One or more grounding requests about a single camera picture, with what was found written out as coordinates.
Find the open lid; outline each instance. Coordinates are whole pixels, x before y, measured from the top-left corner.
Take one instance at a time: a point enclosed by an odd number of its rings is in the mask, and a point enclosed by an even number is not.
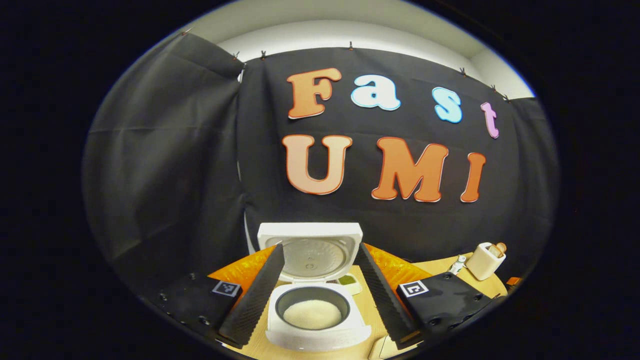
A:
[[[362,241],[358,223],[262,223],[260,249],[282,243],[284,267],[280,280],[326,282],[349,272]]]

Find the black inner pot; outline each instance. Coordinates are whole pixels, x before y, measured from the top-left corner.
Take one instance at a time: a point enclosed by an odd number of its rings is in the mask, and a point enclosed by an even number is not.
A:
[[[293,304],[297,304],[299,302],[307,301],[307,300],[322,300],[322,301],[330,302],[331,304],[335,305],[335,307],[337,307],[338,310],[340,310],[342,319],[340,320],[339,323],[335,324],[334,326],[340,325],[349,316],[349,312],[351,311],[349,307],[349,302],[339,293],[327,288],[318,288],[316,286],[309,286],[304,288],[291,289],[285,292],[284,294],[282,294],[282,296],[276,302],[276,313],[278,313],[278,316],[289,325],[293,327],[297,327],[299,329],[309,330],[309,329],[292,325],[289,322],[287,322],[287,320],[284,320],[284,312],[290,306],[292,306]]]

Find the black curtain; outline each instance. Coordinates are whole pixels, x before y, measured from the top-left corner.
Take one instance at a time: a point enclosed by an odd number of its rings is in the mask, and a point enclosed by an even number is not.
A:
[[[83,163],[87,214],[137,291],[247,254],[235,128],[242,67],[176,34],[131,66],[95,117]]]
[[[318,116],[289,119],[293,74],[335,67],[342,74],[332,81],[332,95],[322,101]],[[351,100],[355,78],[377,74],[391,79],[401,105],[394,111],[363,108]],[[438,118],[432,89],[444,87],[461,99],[462,120]],[[489,102],[497,114],[499,137],[486,129],[481,105]],[[363,241],[410,261],[446,258],[473,251],[490,241],[508,246],[503,272],[522,275],[547,239],[557,202],[558,170],[554,140],[534,99],[505,101],[485,84],[431,61],[370,49],[308,49],[249,61],[243,74],[238,113],[238,158],[246,190],[248,234],[257,247],[262,222],[359,222]],[[353,139],[347,148],[344,180],[328,195],[295,189],[286,175],[283,137],[313,136],[308,172],[323,179],[327,135]],[[396,197],[376,200],[384,136],[402,138],[414,161],[430,143],[449,150],[436,203]],[[462,203],[469,171],[467,155],[486,157],[480,198]]]

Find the wooden surface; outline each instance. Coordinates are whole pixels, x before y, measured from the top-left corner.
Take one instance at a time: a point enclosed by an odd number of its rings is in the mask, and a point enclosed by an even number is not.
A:
[[[465,255],[467,258],[469,258],[472,253],[470,252]],[[426,270],[433,275],[436,275],[446,272],[457,258],[457,256],[453,256],[446,259],[415,263],[414,265]],[[365,324],[371,325],[371,336],[369,336],[367,340],[353,347],[344,348],[342,350],[336,350],[332,352],[297,352],[278,347],[271,344],[264,334],[264,331],[267,329],[267,311],[269,309],[269,303],[267,303],[264,311],[262,312],[262,316],[260,317],[255,330],[253,331],[249,344],[245,345],[242,349],[236,349],[231,346],[227,346],[227,348],[258,360],[368,359],[374,344],[387,335],[387,330],[382,324],[382,319],[380,318],[378,310],[376,309],[376,304],[371,297],[371,292],[369,291],[369,288],[364,281],[362,272],[360,271],[360,267],[353,265],[350,272],[362,285],[362,292],[353,295],[353,300],[356,302],[356,305],[360,310],[360,314],[362,314],[362,318],[364,319]],[[486,296],[494,297],[497,294],[507,295],[506,288],[495,274],[493,274],[487,280],[478,281],[466,268],[463,268],[458,274],[458,277],[469,283],[471,286],[473,286]],[[283,284],[287,284],[287,282],[278,281],[276,286],[280,286]]]

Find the rice cooker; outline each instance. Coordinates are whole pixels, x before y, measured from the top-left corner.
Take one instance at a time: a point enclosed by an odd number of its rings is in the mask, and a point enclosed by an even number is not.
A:
[[[328,282],[349,272],[361,241],[358,223],[260,225],[260,249],[282,243],[285,263],[280,280],[290,282],[276,287],[269,298],[266,337],[272,344],[295,351],[327,352],[352,347],[371,335],[371,326],[364,323],[349,290]],[[291,306],[318,303],[310,300],[337,307],[337,323],[317,328],[285,320]]]

